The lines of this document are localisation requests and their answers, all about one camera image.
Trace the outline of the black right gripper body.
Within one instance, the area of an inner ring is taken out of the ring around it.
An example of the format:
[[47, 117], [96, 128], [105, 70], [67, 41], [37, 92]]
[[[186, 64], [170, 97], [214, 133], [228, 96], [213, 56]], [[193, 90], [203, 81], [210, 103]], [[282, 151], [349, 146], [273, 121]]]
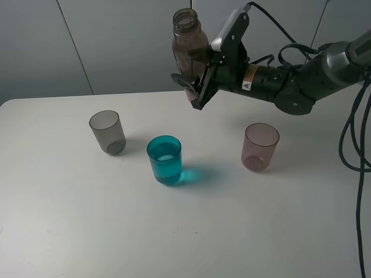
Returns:
[[249, 16], [240, 16], [227, 36], [221, 52], [209, 46], [209, 60], [200, 78], [199, 93], [191, 104], [202, 110], [211, 98], [224, 90], [273, 103], [285, 87], [289, 71], [250, 63], [242, 37], [249, 26]]

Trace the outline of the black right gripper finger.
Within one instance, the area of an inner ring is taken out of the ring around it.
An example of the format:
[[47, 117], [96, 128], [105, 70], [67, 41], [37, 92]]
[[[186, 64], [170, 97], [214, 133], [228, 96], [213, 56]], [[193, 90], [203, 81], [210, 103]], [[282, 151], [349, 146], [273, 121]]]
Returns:
[[199, 93], [199, 76], [188, 76], [183, 74], [171, 74], [171, 79], [190, 93]]

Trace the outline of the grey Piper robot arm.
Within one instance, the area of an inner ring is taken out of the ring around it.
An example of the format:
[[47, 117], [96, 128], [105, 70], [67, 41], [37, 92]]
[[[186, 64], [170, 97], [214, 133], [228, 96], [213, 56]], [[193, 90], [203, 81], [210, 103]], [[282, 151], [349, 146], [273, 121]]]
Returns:
[[280, 67], [251, 63], [241, 41], [249, 17], [242, 8], [233, 11], [209, 47], [209, 60], [201, 77], [172, 74], [174, 82], [191, 92], [191, 104], [201, 110], [219, 91], [273, 103], [290, 115], [309, 114], [314, 104], [370, 73], [370, 32], [352, 42], [327, 43], [312, 49], [298, 43], [289, 48], [313, 54], [311, 61], [292, 65], [281, 54]]

